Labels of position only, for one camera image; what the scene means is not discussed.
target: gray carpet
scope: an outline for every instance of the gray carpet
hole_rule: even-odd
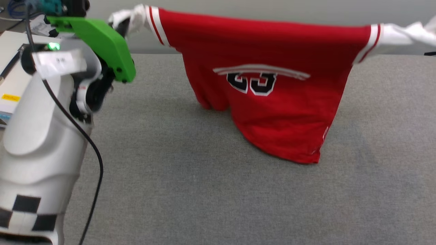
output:
[[[262,153],[197,103],[177,54],[134,55],[92,138],[105,176],[86,245],[436,244],[436,58],[355,67],[318,165]],[[85,225],[89,148],[65,221]]]

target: black number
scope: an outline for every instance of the black number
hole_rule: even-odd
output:
[[[273,91],[277,74],[262,73],[260,77],[266,80],[265,84],[260,84],[259,79],[252,78],[250,81],[251,90],[255,95],[263,95],[263,96],[269,95]]]
[[[241,73],[229,73],[227,74],[227,81],[237,90],[247,93],[248,80],[245,77],[239,77]]]

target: jersey hem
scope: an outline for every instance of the jersey hem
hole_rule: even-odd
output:
[[[306,154],[297,154],[292,151],[277,151],[276,149],[273,149],[257,140],[255,140],[255,137],[253,137],[247,130],[245,130],[240,123],[235,121],[233,119],[234,124],[239,129],[239,131],[242,133],[242,135],[254,146],[256,146],[261,151],[272,155],[274,157],[278,157],[284,160],[289,160],[291,162],[297,163],[297,164],[318,164],[320,160],[320,152],[315,152],[313,155],[306,155]]]

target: red jersey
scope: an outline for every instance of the red jersey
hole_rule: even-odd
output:
[[[318,163],[350,70],[380,36],[380,25],[336,27],[146,10],[159,42],[183,55],[201,105],[230,107],[248,141],[297,163]]]

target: white box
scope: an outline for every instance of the white box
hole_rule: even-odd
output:
[[[35,43],[59,42],[60,39],[33,35]],[[6,68],[23,44],[28,44],[24,33],[5,31],[0,36],[0,73]],[[6,127],[32,77],[18,61],[0,84],[0,127]]]

